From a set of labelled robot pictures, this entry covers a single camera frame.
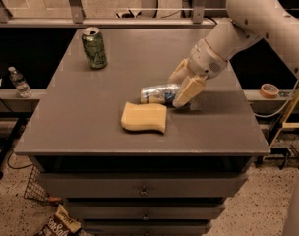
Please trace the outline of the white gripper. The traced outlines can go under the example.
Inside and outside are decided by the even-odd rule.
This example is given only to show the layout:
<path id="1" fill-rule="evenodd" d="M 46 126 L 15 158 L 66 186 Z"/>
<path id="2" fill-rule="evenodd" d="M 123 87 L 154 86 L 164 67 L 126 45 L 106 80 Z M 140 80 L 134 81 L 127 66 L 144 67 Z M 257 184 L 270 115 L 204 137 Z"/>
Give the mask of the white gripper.
<path id="1" fill-rule="evenodd" d="M 189 76 L 188 65 L 196 76 Z M 217 77 L 227 65 L 226 60 L 217 55 L 204 39 L 200 39 L 191 49 L 188 60 L 183 59 L 167 80 L 170 84 L 180 85 L 172 105 L 179 108 L 187 104 L 205 89 L 207 78 Z"/>

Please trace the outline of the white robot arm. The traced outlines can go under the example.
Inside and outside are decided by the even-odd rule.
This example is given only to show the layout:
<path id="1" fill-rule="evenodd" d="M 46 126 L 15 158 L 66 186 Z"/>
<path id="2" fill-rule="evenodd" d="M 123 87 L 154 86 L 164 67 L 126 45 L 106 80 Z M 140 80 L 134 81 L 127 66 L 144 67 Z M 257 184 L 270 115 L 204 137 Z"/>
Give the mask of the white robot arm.
<path id="1" fill-rule="evenodd" d="M 287 13 L 278 0 L 226 0 L 225 8 L 228 16 L 194 45 L 169 77 L 168 82 L 180 86 L 174 107 L 187 104 L 235 54 L 260 40 L 299 81 L 299 19 Z"/>

